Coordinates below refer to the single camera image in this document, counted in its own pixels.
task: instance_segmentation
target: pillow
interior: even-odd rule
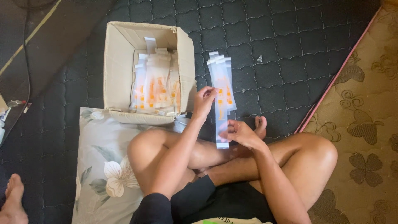
[[[126,150],[134,136],[149,128],[119,123],[103,109],[80,109],[73,224],[130,222],[142,192]]]

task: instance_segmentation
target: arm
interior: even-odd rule
[[[261,178],[263,194],[278,224],[310,224],[304,204],[272,156],[268,146],[245,123],[229,120],[221,136],[251,149]]]
[[[272,156],[268,146],[260,139],[252,148],[260,174],[263,193],[279,224],[311,223],[304,204]]]
[[[188,167],[199,130],[206,120],[216,95],[215,88],[208,86],[196,93],[192,118],[178,141],[160,160],[148,194],[160,193],[168,199],[172,197]]]

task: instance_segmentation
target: stack of plastic bags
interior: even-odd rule
[[[174,116],[179,112],[180,88],[177,51],[156,48],[145,38],[148,54],[139,54],[130,109],[142,114]]]
[[[219,94],[215,100],[217,149],[225,149],[229,148],[229,144],[219,134],[227,130],[228,115],[232,110],[236,110],[232,92],[231,58],[219,55],[217,51],[210,52],[209,56],[207,66],[209,67],[211,83],[213,87],[219,89]]]

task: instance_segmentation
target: open cardboard box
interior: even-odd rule
[[[109,22],[106,27],[104,106],[121,123],[154,126],[171,124],[175,116],[138,114],[129,109],[132,84],[135,81],[133,66],[138,62],[138,54],[146,53],[144,37],[156,38],[158,48],[178,50],[181,90],[178,114],[193,110],[196,81],[192,40],[180,27],[128,22]]]

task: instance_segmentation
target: black quilted mattress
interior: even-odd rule
[[[378,0],[118,0],[4,142],[0,157],[25,183],[30,223],[70,223],[79,108],[103,108],[109,21],[180,26],[195,47],[197,87],[211,85],[209,52],[232,58],[237,110],[268,120],[267,142],[292,134],[338,72],[378,9]],[[214,139],[214,111],[201,137]]]

